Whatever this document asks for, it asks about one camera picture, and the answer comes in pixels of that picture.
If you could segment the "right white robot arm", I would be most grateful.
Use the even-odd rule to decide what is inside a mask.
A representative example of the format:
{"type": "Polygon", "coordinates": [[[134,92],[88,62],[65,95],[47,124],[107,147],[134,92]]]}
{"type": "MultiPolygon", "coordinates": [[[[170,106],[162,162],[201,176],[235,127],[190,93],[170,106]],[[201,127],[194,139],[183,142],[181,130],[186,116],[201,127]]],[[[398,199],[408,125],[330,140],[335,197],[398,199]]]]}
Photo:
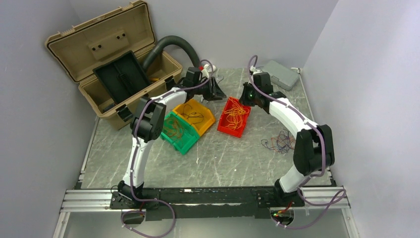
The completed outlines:
{"type": "Polygon", "coordinates": [[[295,138],[293,165],[274,184],[273,200],[279,206],[291,201],[310,179],[321,177],[334,164],[331,128],[319,125],[300,112],[285,94],[273,90],[267,72],[249,72],[239,102],[258,106],[280,121],[295,138]]]}

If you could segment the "red plastic bin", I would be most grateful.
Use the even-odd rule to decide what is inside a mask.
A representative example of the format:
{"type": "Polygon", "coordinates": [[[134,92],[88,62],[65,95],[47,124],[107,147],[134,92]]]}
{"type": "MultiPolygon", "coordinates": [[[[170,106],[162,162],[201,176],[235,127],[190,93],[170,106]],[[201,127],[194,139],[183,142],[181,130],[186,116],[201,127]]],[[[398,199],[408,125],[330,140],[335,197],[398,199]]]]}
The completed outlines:
{"type": "Polygon", "coordinates": [[[222,110],[217,130],[241,138],[251,112],[250,106],[242,105],[238,99],[228,97],[222,110]]]}

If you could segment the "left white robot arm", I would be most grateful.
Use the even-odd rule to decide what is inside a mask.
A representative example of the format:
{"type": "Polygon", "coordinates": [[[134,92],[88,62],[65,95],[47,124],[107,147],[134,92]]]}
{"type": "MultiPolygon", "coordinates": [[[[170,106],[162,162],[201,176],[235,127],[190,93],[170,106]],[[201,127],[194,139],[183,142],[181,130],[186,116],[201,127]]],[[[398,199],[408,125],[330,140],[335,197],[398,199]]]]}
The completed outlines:
{"type": "Polygon", "coordinates": [[[213,73],[213,69],[190,67],[178,83],[168,84],[167,92],[140,98],[130,124],[132,149],[129,165],[117,185],[118,195],[123,197],[123,202],[129,208],[136,208],[145,201],[142,190],[146,163],[154,141],[163,131],[167,113],[196,95],[201,95],[207,101],[225,98],[213,73]]]}

